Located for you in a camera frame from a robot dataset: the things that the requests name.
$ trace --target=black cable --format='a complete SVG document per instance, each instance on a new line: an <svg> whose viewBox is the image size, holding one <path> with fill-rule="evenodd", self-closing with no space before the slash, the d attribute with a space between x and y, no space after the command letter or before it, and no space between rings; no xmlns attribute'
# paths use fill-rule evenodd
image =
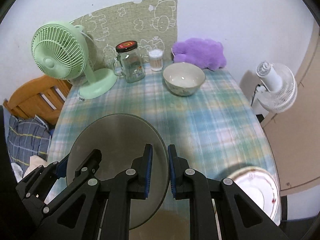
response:
<svg viewBox="0 0 320 240"><path fill-rule="evenodd" d="M256 88L254 89L254 93L253 93L253 97L252 97L252 101L251 101L251 105L250 106L252 106L253 101L254 101L254 97L256 96L257 87L261 87L261 85L260 84L256 85Z"/></svg>

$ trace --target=purple plush cushion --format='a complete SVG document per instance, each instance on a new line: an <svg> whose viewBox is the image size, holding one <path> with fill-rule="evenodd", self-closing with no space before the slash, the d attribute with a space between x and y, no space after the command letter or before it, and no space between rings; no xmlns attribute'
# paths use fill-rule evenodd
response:
<svg viewBox="0 0 320 240"><path fill-rule="evenodd" d="M222 44L211 39L191 38L184 42L176 42L172 46L172 52L175 63L187 62L202 69L216 70L227 64Z"/></svg>

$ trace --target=glass mug with handle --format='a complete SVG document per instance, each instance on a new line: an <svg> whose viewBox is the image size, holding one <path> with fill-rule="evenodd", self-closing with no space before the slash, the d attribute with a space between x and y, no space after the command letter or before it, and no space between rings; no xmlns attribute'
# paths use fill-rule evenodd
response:
<svg viewBox="0 0 320 240"><path fill-rule="evenodd" d="M144 78L145 73L136 41L125 41L116 46L118 56L112 62L112 69L115 75L124 76L127 83L137 82Z"/></svg>

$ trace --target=checkered tablecloth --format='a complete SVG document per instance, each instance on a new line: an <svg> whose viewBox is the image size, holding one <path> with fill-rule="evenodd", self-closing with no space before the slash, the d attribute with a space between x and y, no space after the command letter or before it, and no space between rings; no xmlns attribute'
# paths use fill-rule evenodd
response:
<svg viewBox="0 0 320 240"><path fill-rule="evenodd" d="M278 181L266 136L239 86L226 69L205 69L204 73L205 83L190 97L170 93L162 74L148 67L143 80L128 84L118 79L110 91L91 100L79 100L79 87L74 85L56 125L48 163L67 155L80 133L95 120L129 113L147 120L166 145L175 144L190 167L211 179L220 180L245 166L259 166ZM48 200L65 187L66 180L58 180ZM161 207L186 217L188 208L188 201L174 201L171 192Z"/></svg>

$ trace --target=red and black lid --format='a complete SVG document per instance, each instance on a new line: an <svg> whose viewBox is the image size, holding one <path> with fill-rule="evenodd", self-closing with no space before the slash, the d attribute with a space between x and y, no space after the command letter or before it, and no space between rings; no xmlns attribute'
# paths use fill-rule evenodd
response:
<svg viewBox="0 0 320 240"><path fill-rule="evenodd" d="M125 41L121 42L116 46L116 52L128 52L130 50L136 49L138 47L138 43L136 41Z"/></svg>

